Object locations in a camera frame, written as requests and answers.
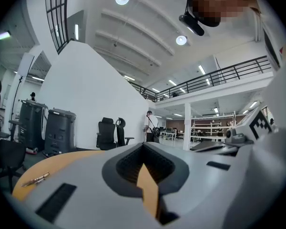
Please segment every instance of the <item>metal railing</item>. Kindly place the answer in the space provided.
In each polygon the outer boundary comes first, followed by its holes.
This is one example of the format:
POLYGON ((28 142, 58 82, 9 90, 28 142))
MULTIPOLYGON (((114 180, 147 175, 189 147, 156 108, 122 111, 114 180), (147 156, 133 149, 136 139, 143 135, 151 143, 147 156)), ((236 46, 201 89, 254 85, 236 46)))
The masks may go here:
POLYGON ((67 26, 67 0, 46 0, 51 36, 58 54, 69 42, 67 26))
POLYGON ((139 94, 142 95, 143 98, 145 99, 148 99, 148 100, 151 100, 153 102, 156 102, 156 93, 145 88, 145 87, 142 87, 136 83, 133 83, 133 82, 129 82, 130 85, 132 85, 135 90, 137 90, 139 92, 139 94))
POLYGON ((266 73, 269 71, 271 71, 271 66, 267 56, 255 58, 217 71, 213 71, 211 73, 191 79, 187 82, 170 87, 164 91, 157 93, 155 102, 181 96, 183 94, 196 92, 224 83, 244 79, 246 77, 266 73))

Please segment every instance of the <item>black chair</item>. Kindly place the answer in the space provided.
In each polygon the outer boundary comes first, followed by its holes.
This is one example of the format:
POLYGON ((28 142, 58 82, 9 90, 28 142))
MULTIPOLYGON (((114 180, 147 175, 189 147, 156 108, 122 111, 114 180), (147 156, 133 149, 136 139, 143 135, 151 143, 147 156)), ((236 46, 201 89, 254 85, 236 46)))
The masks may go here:
MULTIPOLYGON (((123 127, 121 127, 118 131, 118 139, 120 141, 120 144, 114 142, 114 129, 115 124, 113 123, 113 120, 104 117, 102 121, 99 122, 99 132, 97 133, 96 146, 99 147, 101 150, 110 150, 119 146, 124 146, 124 138, 123 140, 121 140, 121 137, 124 137, 123 127)), ((126 142, 126 145, 128 144, 129 139, 133 139, 133 137, 128 137, 127 139, 128 140, 126 142)))
POLYGON ((8 176, 10 192, 13 191, 12 177, 20 177, 21 174, 17 172, 19 168, 24 168, 23 161, 25 158, 25 146, 21 143, 13 142, 16 125, 20 124, 17 121, 10 121, 12 123, 11 135, 0 131, 0 178, 8 176), (2 140, 1 138, 8 138, 10 136, 11 141, 2 140))

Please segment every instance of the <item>office chair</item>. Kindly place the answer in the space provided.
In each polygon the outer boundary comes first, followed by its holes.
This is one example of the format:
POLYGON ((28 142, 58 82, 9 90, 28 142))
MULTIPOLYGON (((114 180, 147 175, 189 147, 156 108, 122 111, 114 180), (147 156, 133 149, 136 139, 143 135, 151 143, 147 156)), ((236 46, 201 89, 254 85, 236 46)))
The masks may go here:
POLYGON ((0 178, 9 177, 10 192, 13 191, 12 177, 20 177, 21 174, 17 172, 19 168, 24 168, 23 161, 25 158, 25 146, 21 143, 13 142, 16 125, 20 125, 20 122, 9 121, 12 123, 11 134, 7 134, 0 131, 0 178))

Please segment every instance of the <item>white column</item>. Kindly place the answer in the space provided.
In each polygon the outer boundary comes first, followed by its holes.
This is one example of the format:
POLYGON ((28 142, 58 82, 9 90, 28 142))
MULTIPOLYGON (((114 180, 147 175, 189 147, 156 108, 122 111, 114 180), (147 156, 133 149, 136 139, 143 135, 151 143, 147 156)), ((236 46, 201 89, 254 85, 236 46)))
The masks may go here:
POLYGON ((189 150, 189 144, 191 139, 191 104, 185 103, 185 117, 184 117, 184 141, 183 150, 189 150))
MULTIPOLYGON (((34 65, 36 59, 38 58, 39 54, 41 54, 41 46, 35 45, 34 47, 32 47, 32 49, 30 50, 29 53, 35 56, 32 64, 31 64, 31 67, 32 67, 34 65)), ((3 128, 2 128, 2 131, 5 133, 10 133, 10 131, 9 131, 9 127, 10 127, 9 120, 11 120, 11 119, 15 120, 15 115, 13 115, 13 117, 11 117, 11 114, 12 114, 12 111, 16 111, 16 109, 17 109, 17 105, 18 105, 18 101, 19 101, 19 93, 21 92, 21 86, 23 85, 26 77, 23 77, 21 83, 19 83, 20 78, 21 78, 21 76, 19 74, 15 74, 15 78, 13 80, 11 87, 10 87, 9 96, 8 96, 7 101, 6 101, 5 114, 4 114, 4 124, 3 124, 3 128)))

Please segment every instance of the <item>black rubber pad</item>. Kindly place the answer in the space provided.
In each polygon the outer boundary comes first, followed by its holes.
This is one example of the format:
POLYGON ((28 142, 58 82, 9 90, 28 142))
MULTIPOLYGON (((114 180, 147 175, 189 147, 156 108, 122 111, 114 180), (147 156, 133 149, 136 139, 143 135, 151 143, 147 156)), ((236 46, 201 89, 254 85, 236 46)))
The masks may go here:
POLYGON ((75 189, 76 186, 63 183, 36 211, 36 214, 53 223, 75 189))
POLYGON ((217 163, 214 161, 209 161, 207 164, 207 166, 212 166, 218 169, 222 169, 222 170, 228 170, 230 168, 230 165, 227 164, 222 164, 222 163, 217 163))

